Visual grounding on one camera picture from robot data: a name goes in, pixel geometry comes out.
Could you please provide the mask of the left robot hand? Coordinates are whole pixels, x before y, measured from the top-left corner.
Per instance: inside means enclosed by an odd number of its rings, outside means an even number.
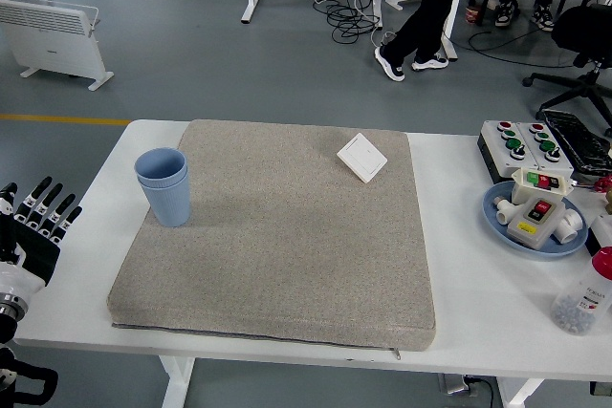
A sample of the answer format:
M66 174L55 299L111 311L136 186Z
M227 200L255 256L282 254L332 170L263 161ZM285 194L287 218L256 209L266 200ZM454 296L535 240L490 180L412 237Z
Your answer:
M60 244L82 207L62 183L44 178L18 203L16 183L1 189L1 294L25 304L51 281Z

